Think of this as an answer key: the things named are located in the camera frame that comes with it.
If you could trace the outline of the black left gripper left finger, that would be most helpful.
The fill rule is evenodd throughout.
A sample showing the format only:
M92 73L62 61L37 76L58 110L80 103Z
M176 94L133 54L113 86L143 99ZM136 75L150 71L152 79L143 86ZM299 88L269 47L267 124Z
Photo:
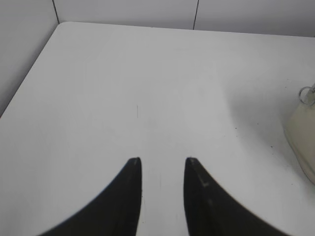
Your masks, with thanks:
M111 183L76 214L44 236L134 236L142 201L142 163L129 159Z

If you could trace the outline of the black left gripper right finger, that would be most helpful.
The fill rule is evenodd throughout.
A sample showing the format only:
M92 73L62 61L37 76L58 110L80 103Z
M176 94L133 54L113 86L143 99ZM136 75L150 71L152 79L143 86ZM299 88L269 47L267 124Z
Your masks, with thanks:
M197 158L185 162L185 215L191 236L281 236L233 199Z

